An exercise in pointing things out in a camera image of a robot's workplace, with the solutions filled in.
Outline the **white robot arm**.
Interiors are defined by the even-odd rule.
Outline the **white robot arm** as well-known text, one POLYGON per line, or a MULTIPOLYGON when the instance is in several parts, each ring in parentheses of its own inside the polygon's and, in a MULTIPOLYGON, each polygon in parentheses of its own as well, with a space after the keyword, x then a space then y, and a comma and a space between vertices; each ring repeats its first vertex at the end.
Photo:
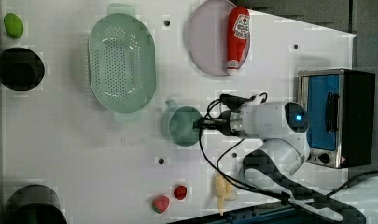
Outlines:
POLYGON ((310 155, 306 140, 309 127, 306 110, 294 102, 227 103, 216 118, 205 116, 193 122, 200 131, 218 130, 241 140, 258 139, 262 145, 243 159, 238 177, 221 171, 221 178, 238 189, 277 198, 335 224, 366 224, 366 217, 352 205, 317 191, 293 175, 310 155))

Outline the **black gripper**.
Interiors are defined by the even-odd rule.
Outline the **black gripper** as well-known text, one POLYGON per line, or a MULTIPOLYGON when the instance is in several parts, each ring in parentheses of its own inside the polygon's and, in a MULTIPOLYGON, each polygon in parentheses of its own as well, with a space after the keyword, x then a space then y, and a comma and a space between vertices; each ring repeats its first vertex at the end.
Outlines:
POLYGON ((193 122, 194 129, 217 129, 225 136, 237 136, 238 132, 234 131, 230 125, 230 110, 223 111, 216 119, 200 118, 193 122))

